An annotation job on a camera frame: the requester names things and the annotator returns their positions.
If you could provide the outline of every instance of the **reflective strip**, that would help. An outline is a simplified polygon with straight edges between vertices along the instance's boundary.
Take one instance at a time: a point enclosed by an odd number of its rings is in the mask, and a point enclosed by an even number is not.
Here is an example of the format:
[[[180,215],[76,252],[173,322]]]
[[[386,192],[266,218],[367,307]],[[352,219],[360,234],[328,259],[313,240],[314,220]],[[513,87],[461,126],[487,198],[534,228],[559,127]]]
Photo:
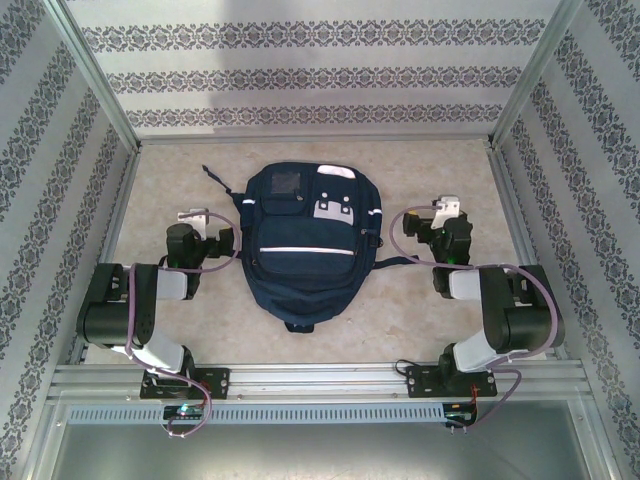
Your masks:
[[[315,248],[315,247],[267,247],[261,248],[261,252],[278,253],[336,253],[339,255],[354,255],[351,250],[339,250],[337,248]]]
[[[320,165],[318,167],[318,173],[324,173],[325,175],[337,175],[338,177],[356,178],[356,174],[353,170],[345,167],[336,167],[335,165]]]

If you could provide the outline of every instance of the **beige floor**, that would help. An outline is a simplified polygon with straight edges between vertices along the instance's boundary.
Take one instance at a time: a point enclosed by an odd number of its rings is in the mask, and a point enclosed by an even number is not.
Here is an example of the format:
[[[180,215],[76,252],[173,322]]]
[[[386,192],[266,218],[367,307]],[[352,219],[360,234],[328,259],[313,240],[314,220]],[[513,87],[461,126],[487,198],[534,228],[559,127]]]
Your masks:
[[[241,192],[263,166],[286,159],[350,165],[367,175],[382,196],[385,240],[399,210],[442,193],[458,194],[474,225],[472,262],[516,261],[479,140],[145,146],[115,261],[157,262],[166,253],[165,229],[178,211],[208,207],[238,220],[229,197],[202,172],[202,164]],[[209,228],[215,232],[222,226]],[[425,245],[401,231],[397,236],[407,251],[431,259]],[[378,258],[393,255],[387,241]],[[203,278],[194,300],[159,303],[156,326],[187,345],[198,363],[427,361],[479,330],[481,311],[476,302],[442,299],[433,291],[430,269],[393,267],[372,272],[342,315],[316,326],[311,335],[293,335],[255,304],[237,262]],[[96,347],[87,355],[87,363],[126,362]]]

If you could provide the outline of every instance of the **metal base plate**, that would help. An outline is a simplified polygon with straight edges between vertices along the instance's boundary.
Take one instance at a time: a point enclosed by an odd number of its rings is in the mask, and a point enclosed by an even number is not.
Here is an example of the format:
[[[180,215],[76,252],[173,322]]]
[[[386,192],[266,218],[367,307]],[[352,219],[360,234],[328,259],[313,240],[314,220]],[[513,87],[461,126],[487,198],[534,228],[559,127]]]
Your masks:
[[[226,400],[230,373],[231,370],[228,368],[196,368],[193,379],[209,389],[211,398]],[[145,370],[140,387],[140,398],[143,400],[202,400],[204,394],[199,389],[189,388],[182,382],[154,383],[153,375]]]
[[[409,398],[471,397],[477,388],[478,397],[495,397],[498,394],[492,373],[458,373],[446,383],[437,365],[409,366],[405,369]]]

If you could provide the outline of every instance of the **backpack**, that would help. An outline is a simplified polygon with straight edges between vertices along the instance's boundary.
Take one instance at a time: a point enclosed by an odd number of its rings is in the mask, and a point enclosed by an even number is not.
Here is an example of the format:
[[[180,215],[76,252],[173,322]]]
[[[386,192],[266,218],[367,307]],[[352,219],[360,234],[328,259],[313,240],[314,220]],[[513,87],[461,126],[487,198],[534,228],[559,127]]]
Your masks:
[[[290,332],[310,333],[341,313],[376,265],[382,209],[376,186],[351,167],[282,162],[244,194],[222,184],[240,212],[242,266],[256,302]]]

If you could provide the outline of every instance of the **patterned wallpaper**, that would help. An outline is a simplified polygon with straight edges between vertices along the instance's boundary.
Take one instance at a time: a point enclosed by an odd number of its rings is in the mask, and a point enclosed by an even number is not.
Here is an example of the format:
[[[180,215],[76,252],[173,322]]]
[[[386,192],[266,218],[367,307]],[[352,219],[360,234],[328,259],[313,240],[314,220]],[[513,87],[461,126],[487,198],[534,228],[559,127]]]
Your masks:
[[[36,0],[0,6],[0,479],[20,478],[130,152]]]
[[[148,137],[488,134],[558,1],[67,4]]]
[[[585,2],[502,145],[624,478],[640,478],[639,13]]]

